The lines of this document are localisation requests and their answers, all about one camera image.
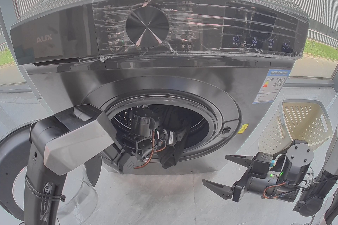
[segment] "energy label sticker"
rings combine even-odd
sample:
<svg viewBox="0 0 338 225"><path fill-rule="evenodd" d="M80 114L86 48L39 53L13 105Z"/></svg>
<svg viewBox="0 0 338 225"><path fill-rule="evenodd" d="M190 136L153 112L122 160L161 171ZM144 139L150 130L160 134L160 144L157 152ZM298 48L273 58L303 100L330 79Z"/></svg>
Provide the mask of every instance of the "energy label sticker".
<svg viewBox="0 0 338 225"><path fill-rule="evenodd" d="M274 101L290 72L290 69L270 69L253 104Z"/></svg>

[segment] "orange wire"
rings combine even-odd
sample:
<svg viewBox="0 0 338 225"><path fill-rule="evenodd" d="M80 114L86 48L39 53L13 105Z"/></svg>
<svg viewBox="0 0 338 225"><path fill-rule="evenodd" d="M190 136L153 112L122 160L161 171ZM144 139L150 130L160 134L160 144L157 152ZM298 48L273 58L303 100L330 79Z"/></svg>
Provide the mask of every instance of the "orange wire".
<svg viewBox="0 0 338 225"><path fill-rule="evenodd" d="M274 196L274 197L268 197L265 195L266 191L269 189L269 188L275 188L275 187L279 187L280 185L285 185L286 182L283 182L283 183L280 183L280 184L277 184L277 185L271 185L269 187L266 187L263 191L263 197L266 198L266 199L275 199L275 198L278 198L278 196Z"/></svg>
<svg viewBox="0 0 338 225"><path fill-rule="evenodd" d="M151 158L152 158L152 156L154 154L154 146L155 146L155 130L152 131L152 150L151 150L151 153L150 153L150 157L148 158L148 160L146 161L146 163L144 163L141 166L135 167L135 169L144 168L145 166L148 165L148 163L150 162L150 160L151 160Z"/></svg>
<svg viewBox="0 0 338 225"><path fill-rule="evenodd" d="M166 149L166 147L167 147L167 144L166 144L162 149L156 150L155 153L156 153L156 152L161 152L161 151L163 151L164 149Z"/></svg>

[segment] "sticker label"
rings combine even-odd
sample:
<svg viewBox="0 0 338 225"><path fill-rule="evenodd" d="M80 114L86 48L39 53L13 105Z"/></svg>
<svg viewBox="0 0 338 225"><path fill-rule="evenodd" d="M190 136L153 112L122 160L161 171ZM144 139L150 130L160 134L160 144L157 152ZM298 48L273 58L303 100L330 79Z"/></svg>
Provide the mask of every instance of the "sticker label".
<svg viewBox="0 0 338 225"><path fill-rule="evenodd" d="M237 132L237 134L243 133L243 132L246 130L246 128L248 127L248 125L249 125L249 124L244 124L244 125L241 127L241 129Z"/></svg>
<svg viewBox="0 0 338 225"><path fill-rule="evenodd" d="M172 145L174 139L174 133L172 131L169 132L169 144Z"/></svg>
<svg viewBox="0 0 338 225"><path fill-rule="evenodd" d="M44 186L42 193L44 195L51 195L51 193L52 193L52 185L49 182ZM48 214L49 214L50 202L51 201L42 199L42 201L41 201L40 220L48 222Z"/></svg>
<svg viewBox="0 0 338 225"><path fill-rule="evenodd" d="M290 69L270 69L253 104L274 101L290 72Z"/></svg>

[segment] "aux logo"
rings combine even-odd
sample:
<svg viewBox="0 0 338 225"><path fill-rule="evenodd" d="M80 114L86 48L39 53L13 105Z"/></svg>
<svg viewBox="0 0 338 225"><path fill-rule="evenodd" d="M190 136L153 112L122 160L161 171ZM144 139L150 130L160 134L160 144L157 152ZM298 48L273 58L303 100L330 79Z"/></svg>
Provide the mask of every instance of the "aux logo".
<svg viewBox="0 0 338 225"><path fill-rule="evenodd" d="M39 43L39 42L45 42L45 41L48 41L48 40L52 40L52 37L51 37L52 34L50 35L45 35L44 37L38 37L36 39L36 43Z"/></svg>

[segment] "plastic wrap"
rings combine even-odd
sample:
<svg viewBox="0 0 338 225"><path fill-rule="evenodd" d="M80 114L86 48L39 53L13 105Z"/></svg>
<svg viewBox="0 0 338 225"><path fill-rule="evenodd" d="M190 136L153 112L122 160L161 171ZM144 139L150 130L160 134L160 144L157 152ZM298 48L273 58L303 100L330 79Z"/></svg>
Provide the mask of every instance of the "plastic wrap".
<svg viewBox="0 0 338 225"><path fill-rule="evenodd" d="M307 14L289 0L43 0L25 16L75 3L92 4L102 62L124 55L297 59L309 26ZM160 45L140 48L129 39L125 23L146 5L165 14L169 31Z"/></svg>
<svg viewBox="0 0 338 225"><path fill-rule="evenodd" d="M93 0L92 5L101 61L121 54L294 59L302 55L309 23L288 0ZM141 48L129 39L125 24L133 10L147 5L165 14L169 32L160 45ZM292 48L282 48L284 41Z"/></svg>

